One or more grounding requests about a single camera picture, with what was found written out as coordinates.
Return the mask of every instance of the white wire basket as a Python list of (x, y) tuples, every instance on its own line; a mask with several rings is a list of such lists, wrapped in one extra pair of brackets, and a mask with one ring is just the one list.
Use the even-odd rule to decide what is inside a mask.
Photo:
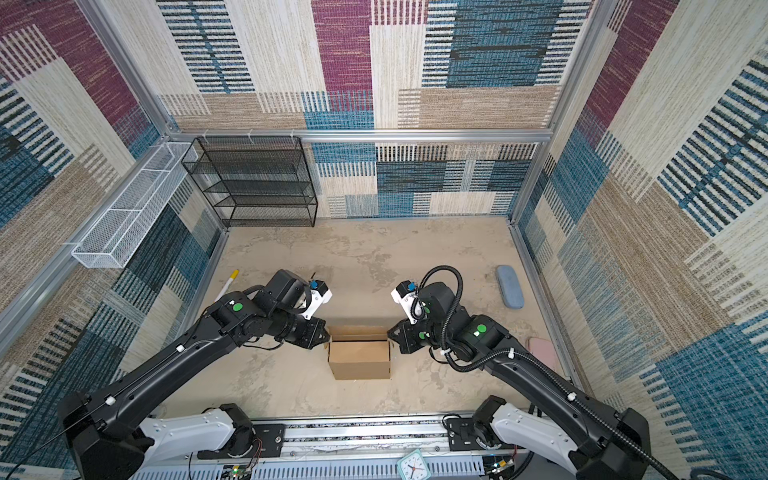
[(158, 148), (72, 256), (86, 268), (125, 268), (187, 175), (182, 157), (196, 161), (197, 152), (186, 142), (166, 142)]

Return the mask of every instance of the floor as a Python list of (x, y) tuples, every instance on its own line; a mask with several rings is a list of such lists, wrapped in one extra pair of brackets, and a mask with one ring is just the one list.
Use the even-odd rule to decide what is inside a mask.
[[(549, 339), (531, 286), (503, 217), (411, 220), (318, 220), (314, 228), (234, 228), (204, 305), (233, 270), (232, 290), (265, 283), (278, 269), (325, 280), (333, 298), (317, 316), (329, 325), (393, 326), (404, 318), (389, 293), (402, 280), (419, 282), (433, 266), (455, 266), (464, 278), (462, 305), (505, 325), (524, 344)], [(525, 306), (504, 306), (495, 268), (515, 268)], [(450, 273), (433, 280), (455, 285)], [(253, 418), (474, 410), (489, 395), (517, 406), (528, 401), (485, 372), (458, 373), (433, 362), (426, 349), (391, 349), (392, 378), (333, 378), (327, 350), (291, 345), (273, 352), (238, 349), (208, 366), (164, 404), (165, 416), (191, 415), (235, 402)]]

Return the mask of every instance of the analog clock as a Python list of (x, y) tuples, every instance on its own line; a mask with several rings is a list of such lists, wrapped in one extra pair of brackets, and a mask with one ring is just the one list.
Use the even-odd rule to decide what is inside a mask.
[(426, 480), (432, 476), (422, 453), (414, 450), (397, 462), (397, 472), (402, 480)]

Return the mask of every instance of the black robotic arm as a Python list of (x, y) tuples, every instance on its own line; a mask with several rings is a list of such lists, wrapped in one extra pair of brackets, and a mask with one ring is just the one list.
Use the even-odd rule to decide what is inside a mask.
[[(456, 275), (456, 294), (444, 283), (427, 284), (440, 270)], [(483, 369), (517, 389), (556, 424), (541, 423), (540, 429), (559, 426), (572, 439), (573, 446), (560, 451), (564, 455), (560, 460), (579, 479), (640, 480), (652, 465), (665, 478), (678, 480), (650, 456), (648, 424), (642, 415), (633, 409), (619, 413), (592, 399), (541, 364), (492, 318), (470, 316), (460, 305), (462, 290), (461, 275), (450, 266), (430, 270), (418, 287), (411, 282), (398, 285), (392, 297), (403, 305), (408, 318), (389, 331), (389, 338), (399, 344), (401, 353), (425, 346), (441, 349), (453, 369)], [(160, 437), (146, 432), (142, 422), (171, 393), (237, 347), (251, 346), (248, 342), (265, 335), (273, 336), (280, 345), (288, 342), (305, 349), (327, 342), (325, 321), (311, 313), (316, 308), (314, 301), (327, 301), (329, 295), (325, 283), (313, 281), (310, 286), (295, 274), (280, 270), (266, 286), (223, 296), (176, 341), (117, 382), (91, 394), (76, 392), (65, 397), (58, 416), (81, 477), (125, 480), (133, 475), (145, 462), (145, 454), (159, 448), (155, 438)], [(302, 296), (306, 306), (296, 308)], [(457, 360), (468, 364), (459, 365)], [(227, 426), (232, 432), (226, 445), (221, 439), (221, 448), (232, 456), (242, 455), (253, 445), (250, 420), (234, 404), (221, 406), (221, 410), (230, 420)], [(483, 403), (473, 417), (482, 445), (502, 442), (501, 425), (508, 420), (501, 417), (512, 412), (518, 410), (498, 397)], [(174, 448), (165, 453), (190, 451)]]
[[(228, 293), (209, 306), (188, 331), (117, 382), (62, 399), (58, 416), (81, 477), (125, 480), (133, 475), (155, 443), (140, 424), (171, 393), (237, 347), (265, 335), (305, 349), (327, 342), (325, 321), (302, 315), (310, 307), (312, 290), (320, 296), (327, 291), (322, 281), (314, 280), (311, 285), (280, 270), (266, 286)], [(248, 297), (252, 293), (256, 293), (253, 300)], [(306, 306), (297, 309), (302, 295)], [(242, 435), (232, 435), (232, 444), (227, 446), (237, 455), (252, 443), (250, 420), (236, 406), (229, 406), (227, 414), (234, 428), (245, 432), (244, 440)]]

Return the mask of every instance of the open cardboard box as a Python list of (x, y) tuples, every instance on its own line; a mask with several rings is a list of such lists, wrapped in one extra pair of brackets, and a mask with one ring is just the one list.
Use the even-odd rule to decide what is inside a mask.
[(329, 326), (328, 365), (337, 380), (389, 378), (389, 341), (384, 326)]

